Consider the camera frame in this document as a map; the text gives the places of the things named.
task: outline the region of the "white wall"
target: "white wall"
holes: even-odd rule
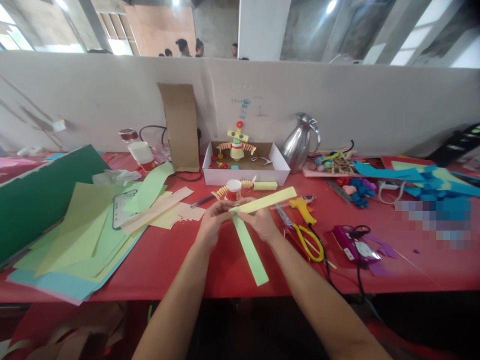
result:
[[[58,133],[64,144],[98,151],[125,151],[120,129],[165,125],[159,82],[193,85],[202,149],[227,140],[243,99],[251,101],[244,131],[252,142],[280,146],[302,111],[320,121],[321,149],[354,139],[363,155],[428,153],[480,113],[476,69],[3,51],[0,74],[51,118],[68,120]],[[42,117],[1,78],[0,99],[25,121],[21,105]],[[0,145],[56,150],[1,103]]]
[[[238,58],[278,61],[291,0],[240,0]]]

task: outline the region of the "person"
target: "person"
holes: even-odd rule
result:
[[[231,53],[232,53],[232,55],[235,59],[238,59],[238,57],[239,57],[239,45],[236,42],[234,42],[231,45]]]
[[[197,37],[196,44],[195,44],[195,52],[196,58],[203,58],[204,57],[204,43]]]
[[[175,44],[178,45],[178,50],[180,50],[180,53],[177,55],[178,58],[192,57],[190,55],[189,44],[187,43],[187,40],[180,38],[177,41],[175,41]]]
[[[239,204],[251,200],[254,199],[243,198]],[[222,223],[233,219],[229,209],[235,205],[221,200],[205,211],[195,241],[148,323],[132,359],[186,357],[204,294],[210,252],[219,240]],[[255,215],[238,213],[238,217],[250,224],[269,245],[293,299],[330,359],[390,359],[347,302],[282,237],[269,210],[261,209]]]

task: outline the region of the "cardboard tube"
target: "cardboard tube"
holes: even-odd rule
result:
[[[253,183],[253,190],[254,191],[271,191],[271,190],[277,190],[278,184],[273,181],[273,182],[254,182]]]

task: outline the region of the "purple paper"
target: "purple paper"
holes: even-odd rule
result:
[[[374,262],[368,265],[368,268],[370,269],[371,273],[373,276],[383,276],[383,277],[389,277],[392,274],[382,265],[381,261]]]
[[[393,258],[393,259],[397,258],[397,253],[395,252],[394,248],[390,244],[380,240],[378,237],[376,237],[375,235],[372,235],[370,233],[365,235],[364,237],[368,240],[373,241],[374,243],[377,243],[377,244],[381,245],[378,248],[377,252],[379,252],[379,253],[381,253],[385,256],[388,256],[389,258]]]

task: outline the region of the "silver thermos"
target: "silver thermos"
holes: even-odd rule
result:
[[[297,112],[298,124],[291,134],[286,138],[280,148],[292,174],[298,173],[307,161],[310,146],[310,130],[316,134],[316,147],[314,153],[320,146],[320,131],[317,128],[318,121],[304,112]]]

